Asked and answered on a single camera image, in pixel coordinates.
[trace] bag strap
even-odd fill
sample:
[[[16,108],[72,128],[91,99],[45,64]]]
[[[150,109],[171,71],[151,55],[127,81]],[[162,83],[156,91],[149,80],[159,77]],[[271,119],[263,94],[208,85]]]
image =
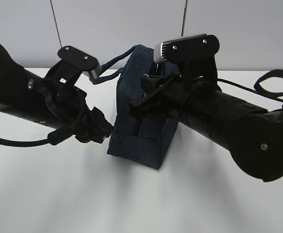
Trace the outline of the bag strap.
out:
[[[109,62],[107,62],[106,64],[102,65],[101,66],[100,75],[103,74],[107,69],[109,69],[111,66],[113,66],[118,61],[123,60],[124,58],[128,57],[129,55],[131,55],[131,53],[135,50],[136,47],[137,47],[137,45],[131,47],[129,50],[127,50],[122,55],[117,56],[114,59],[112,59]],[[99,76],[99,77],[97,77],[95,79],[90,78],[90,81],[92,82],[93,85],[104,83],[106,81],[109,81],[109,80],[112,80],[112,79],[116,78],[119,74],[123,74],[125,72],[125,68],[126,67],[122,67],[122,68],[118,69],[116,72],[114,72],[111,75]]]

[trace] white tabletop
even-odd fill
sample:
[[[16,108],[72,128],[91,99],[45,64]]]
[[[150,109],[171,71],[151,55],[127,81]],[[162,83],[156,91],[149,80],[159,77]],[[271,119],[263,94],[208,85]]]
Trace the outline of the white tabletop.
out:
[[[44,76],[47,69],[29,69]],[[252,87],[265,72],[221,71]],[[116,83],[78,86],[113,124]],[[267,87],[283,91],[283,81]],[[269,110],[281,104],[225,84]],[[0,137],[38,140],[51,129],[0,113]],[[283,178],[263,183],[230,153],[180,124],[159,171],[71,138],[58,146],[0,146],[0,233],[283,233]]]

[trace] white wall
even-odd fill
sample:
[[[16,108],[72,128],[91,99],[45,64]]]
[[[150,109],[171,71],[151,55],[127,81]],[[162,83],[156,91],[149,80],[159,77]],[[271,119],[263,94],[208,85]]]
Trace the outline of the white wall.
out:
[[[283,0],[188,0],[185,34],[216,35],[220,70],[283,69]]]
[[[53,0],[63,45],[105,63],[131,46],[181,35],[184,0]],[[124,66],[122,61],[115,67]]]
[[[181,33],[185,0],[53,0],[63,45],[101,63]],[[283,0],[188,0],[185,34],[216,35],[220,70],[283,69]],[[25,67],[51,67],[59,40],[50,0],[0,0],[0,42]]]
[[[24,67],[51,67],[59,42],[49,0],[0,0],[0,43]]]

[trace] black strap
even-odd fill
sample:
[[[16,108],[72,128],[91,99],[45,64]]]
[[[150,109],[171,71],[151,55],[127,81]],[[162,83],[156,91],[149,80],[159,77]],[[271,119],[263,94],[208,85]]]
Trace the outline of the black strap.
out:
[[[270,98],[270,99],[276,99],[278,101],[281,101],[282,99],[280,99],[279,97],[283,97],[283,92],[270,92],[265,90],[263,87],[261,87],[260,83],[272,78],[272,77],[278,77],[278,78],[282,78],[283,79],[283,70],[282,69],[275,69],[272,70],[268,73],[266,73],[265,75],[263,75],[261,78],[258,79],[258,81],[255,83],[254,85],[254,89],[258,92],[258,94]]]

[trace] black cylinder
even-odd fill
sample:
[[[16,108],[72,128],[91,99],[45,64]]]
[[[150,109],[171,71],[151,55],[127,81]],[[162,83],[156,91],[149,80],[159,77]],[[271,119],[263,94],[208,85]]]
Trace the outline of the black cylinder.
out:
[[[63,123],[48,109],[45,98],[34,89],[45,80],[15,63],[0,45],[0,112],[52,128]]]
[[[253,113],[267,113],[267,109],[215,90],[203,80],[193,84],[191,92],[183,83],[174,82],[166,89],[165,96],[175,104],[169,116],[226,149],[229,149],[228,132],[233,124]]]

